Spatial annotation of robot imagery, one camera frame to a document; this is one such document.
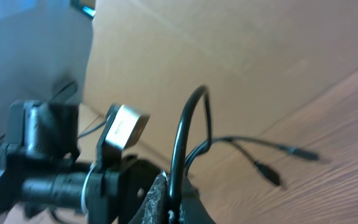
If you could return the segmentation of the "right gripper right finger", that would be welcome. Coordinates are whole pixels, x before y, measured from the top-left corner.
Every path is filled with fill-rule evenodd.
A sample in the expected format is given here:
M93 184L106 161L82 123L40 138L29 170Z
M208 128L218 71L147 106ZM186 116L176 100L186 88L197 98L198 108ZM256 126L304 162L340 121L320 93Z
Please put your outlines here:
M179 222L182 224L215 224L201 202L196 189L185 177L181 190Z

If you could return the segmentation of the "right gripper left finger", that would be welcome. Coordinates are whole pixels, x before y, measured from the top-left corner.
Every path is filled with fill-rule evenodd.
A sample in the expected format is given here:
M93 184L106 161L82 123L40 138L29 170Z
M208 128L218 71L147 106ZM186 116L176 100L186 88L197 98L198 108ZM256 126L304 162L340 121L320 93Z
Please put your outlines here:
M144 201L129 224L166 224L168 221L167 210L167 185L168 177L165 172L156 176Z

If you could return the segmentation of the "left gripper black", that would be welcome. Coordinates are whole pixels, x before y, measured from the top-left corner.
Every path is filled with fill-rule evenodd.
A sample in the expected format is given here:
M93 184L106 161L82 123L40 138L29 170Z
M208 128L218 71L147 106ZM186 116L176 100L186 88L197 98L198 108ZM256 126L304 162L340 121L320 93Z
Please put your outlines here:
M134 154L93 173L87 186L88 223L130 223L161 169Z

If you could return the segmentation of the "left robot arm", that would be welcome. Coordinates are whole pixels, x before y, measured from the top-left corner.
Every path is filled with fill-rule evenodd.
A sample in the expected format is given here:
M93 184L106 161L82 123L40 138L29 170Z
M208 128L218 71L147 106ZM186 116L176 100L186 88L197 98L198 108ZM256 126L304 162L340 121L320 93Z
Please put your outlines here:
M96 146L96 160L79 161L78 105L16 101L0 145L0 214L23 203L27 217L68 208L88 223L133 223L161 170L134 154L149 117L111 107Z

